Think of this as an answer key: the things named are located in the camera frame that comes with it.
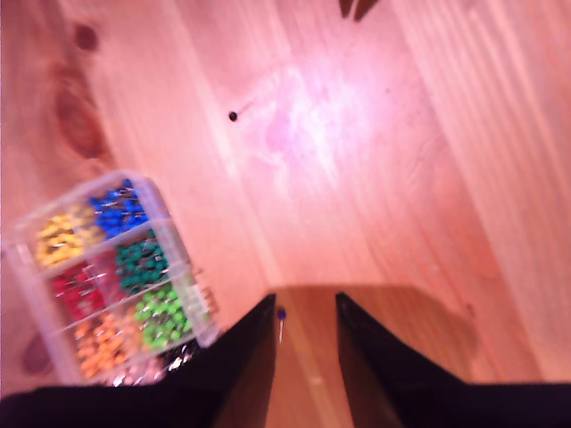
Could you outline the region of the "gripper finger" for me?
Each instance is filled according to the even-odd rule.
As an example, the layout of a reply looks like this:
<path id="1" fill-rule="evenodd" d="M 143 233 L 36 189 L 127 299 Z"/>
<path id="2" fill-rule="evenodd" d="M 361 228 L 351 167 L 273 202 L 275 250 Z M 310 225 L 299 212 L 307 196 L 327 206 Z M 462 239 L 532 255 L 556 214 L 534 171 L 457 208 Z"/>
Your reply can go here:
<path id="1" fill-rule="evenodd" d="M 171 376 L 182 410 L 178 427 L 266 425 L 277 359 L 276 307 L 276 294 L 265 296 Z"/>
<path id="2" fill-rule="evenodd" d="M 348 294 L 337 294 L 338 359 L 356 427 L 461 427 L 446 400 L 465 384 Z"/>

